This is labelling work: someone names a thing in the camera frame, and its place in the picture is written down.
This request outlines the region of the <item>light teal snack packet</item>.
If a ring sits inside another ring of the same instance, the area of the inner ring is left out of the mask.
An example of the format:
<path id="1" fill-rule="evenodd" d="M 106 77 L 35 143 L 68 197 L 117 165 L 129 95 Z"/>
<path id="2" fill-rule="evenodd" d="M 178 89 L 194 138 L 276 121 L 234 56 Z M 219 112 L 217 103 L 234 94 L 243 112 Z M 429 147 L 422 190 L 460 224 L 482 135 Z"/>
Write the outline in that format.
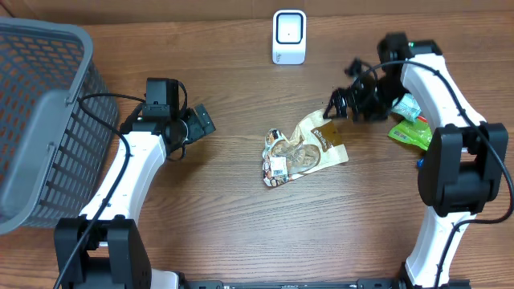
<path id="1" fill-rule="evenodd" d="M 391 111 L 403 116 L 410 122 L 415 122 L 422 110 L 416 99 L 410 93 L 406 93 L 404 96 L 393 101 Z"/>

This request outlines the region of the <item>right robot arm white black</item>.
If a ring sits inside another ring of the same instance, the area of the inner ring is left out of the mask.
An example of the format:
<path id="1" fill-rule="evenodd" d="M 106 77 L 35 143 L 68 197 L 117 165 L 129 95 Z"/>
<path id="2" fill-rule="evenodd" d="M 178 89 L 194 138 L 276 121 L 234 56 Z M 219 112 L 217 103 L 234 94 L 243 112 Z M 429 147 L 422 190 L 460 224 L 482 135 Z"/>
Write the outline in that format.
<path id="1" fill-rule="evenodd" d="M 346 69 L 353 82 L 332 92 L 324 118 L 385 120 L 403 96 L 414 97 L 432 137 L 418 171 L 418 192 L 426 205 L 413 251 L 392 288 L 468 288 L 449 270 L 459 243 L 500 182 L 513 179 L 504 163 L 508 132 L 489 123 L 466 100 L 433 40 L 411 42 L 403 32 L 389 33 L 377 45 L 380 63 L 355 59 Z"/>

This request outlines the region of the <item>black rail at table edge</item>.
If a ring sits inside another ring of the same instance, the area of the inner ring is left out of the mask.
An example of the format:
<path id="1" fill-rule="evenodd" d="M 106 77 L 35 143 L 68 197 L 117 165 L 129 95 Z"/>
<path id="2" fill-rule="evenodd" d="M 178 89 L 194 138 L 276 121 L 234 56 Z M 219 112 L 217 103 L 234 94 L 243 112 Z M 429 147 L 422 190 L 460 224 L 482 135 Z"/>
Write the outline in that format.
<path id="1" fill-rule="evenodd" d="M 416 288 L 402 279 L 358 279 L 332 282 L 224 283 L 218 280 L 187 281 L 181 279 L 178 289 L 408 289 Z"/>

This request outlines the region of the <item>white barcode scanner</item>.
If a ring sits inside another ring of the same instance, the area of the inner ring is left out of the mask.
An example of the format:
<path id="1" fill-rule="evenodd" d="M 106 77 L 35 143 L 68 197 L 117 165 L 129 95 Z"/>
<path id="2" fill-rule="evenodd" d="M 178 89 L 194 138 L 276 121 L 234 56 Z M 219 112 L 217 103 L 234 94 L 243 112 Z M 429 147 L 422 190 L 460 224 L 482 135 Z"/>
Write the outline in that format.
<path id="1" fill-rule="evenodd" d="M 306 56 L 307 17 L 302 10 L 277 10 L 273 16 L 272 61 L 300 65 Z"/>

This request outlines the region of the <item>green snack packet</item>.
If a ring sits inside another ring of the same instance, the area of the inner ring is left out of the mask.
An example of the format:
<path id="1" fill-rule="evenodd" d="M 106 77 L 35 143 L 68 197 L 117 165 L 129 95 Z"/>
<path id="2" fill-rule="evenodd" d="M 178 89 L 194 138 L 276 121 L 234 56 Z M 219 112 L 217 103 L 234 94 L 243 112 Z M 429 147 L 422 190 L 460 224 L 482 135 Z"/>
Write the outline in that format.
<path id="1" fill-rule="evenodd" d="M 427 120 L 418 116 L 414 122 L 402 120 L 390 130 L 388 136 L 393 140 L 414 145 L 426 151 L 431 142 L 432 132 Z"/>

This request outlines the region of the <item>blue snack packet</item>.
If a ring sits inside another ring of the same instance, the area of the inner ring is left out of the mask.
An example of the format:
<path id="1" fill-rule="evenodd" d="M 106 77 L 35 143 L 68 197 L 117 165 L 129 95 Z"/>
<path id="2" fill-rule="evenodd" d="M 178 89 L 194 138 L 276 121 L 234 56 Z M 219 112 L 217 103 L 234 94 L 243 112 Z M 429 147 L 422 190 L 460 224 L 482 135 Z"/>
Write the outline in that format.
<path id="1" fill-rule="evenodd" d="M 423 167 L 423 163 L 424 163 L 424 159 L 423 158 L 418 159 L 417 162 L 416 162 L 416 168 L 417 169 L 422 168 Z"/>

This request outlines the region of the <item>grey plastic mesh basket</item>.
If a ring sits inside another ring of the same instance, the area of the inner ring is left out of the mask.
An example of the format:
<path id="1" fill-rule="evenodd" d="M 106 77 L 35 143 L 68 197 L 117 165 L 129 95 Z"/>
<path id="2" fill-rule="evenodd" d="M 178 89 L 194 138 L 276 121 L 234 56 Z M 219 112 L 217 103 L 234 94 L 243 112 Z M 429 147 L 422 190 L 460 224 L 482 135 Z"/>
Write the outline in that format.
<path id="1" fill-rule="evenodd" d="M 92 199 L 117 102 L 80 27 L 1 21 L 1 232 L 52 228 Z"/>

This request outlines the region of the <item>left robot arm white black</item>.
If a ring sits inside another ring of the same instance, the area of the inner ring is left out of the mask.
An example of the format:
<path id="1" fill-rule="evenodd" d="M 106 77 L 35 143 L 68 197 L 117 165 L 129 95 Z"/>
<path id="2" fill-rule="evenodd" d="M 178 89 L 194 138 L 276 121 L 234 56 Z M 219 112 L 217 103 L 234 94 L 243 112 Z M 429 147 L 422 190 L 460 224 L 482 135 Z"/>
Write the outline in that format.
<path id="1" fill-rule="evenodd" d="M 149 78 L 144 98 L 119 128 L 99 123 L 119 137 L 119 147 L 91 201 L 55 227 L 55 287 L 185 287 L 182 274 L 152 267 L 137 223 L 159 168 L 214 132 L 214 122 L 203 105 L 189 107 L 181 81 Z"/>

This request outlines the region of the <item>beige brown Pantree snack bag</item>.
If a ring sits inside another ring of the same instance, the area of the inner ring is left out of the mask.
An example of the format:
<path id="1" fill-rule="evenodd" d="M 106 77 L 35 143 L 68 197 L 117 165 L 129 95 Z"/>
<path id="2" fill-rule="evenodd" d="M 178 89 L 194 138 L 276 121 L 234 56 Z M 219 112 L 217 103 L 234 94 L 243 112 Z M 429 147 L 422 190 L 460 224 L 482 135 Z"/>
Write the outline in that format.
<path id="1" fill-rule="evenodd" d="M 287 138 L 273 128 L 264 137 L 263 182 L 276 187 L 349 160 L 342 136 L 324 110 L 300 121 Z"/>

